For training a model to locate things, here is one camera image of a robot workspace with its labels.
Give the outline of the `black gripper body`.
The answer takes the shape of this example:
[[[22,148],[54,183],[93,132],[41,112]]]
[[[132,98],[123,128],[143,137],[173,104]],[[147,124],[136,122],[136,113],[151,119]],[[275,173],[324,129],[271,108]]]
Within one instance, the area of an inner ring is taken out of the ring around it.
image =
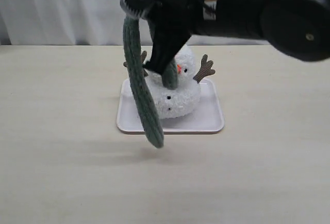
[[[210,0],[154,0],[146,21],[181,24],[191,36],[217,37],[216,7]]]

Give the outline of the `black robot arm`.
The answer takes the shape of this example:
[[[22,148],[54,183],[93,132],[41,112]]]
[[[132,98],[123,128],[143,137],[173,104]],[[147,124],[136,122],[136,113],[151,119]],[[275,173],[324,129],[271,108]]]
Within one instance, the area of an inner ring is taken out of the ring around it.
[[[133,19],[154,24],[147,70],[162,74],[193,36],[268,41],[306,62],[329,58],[329,0],[120,0]]]

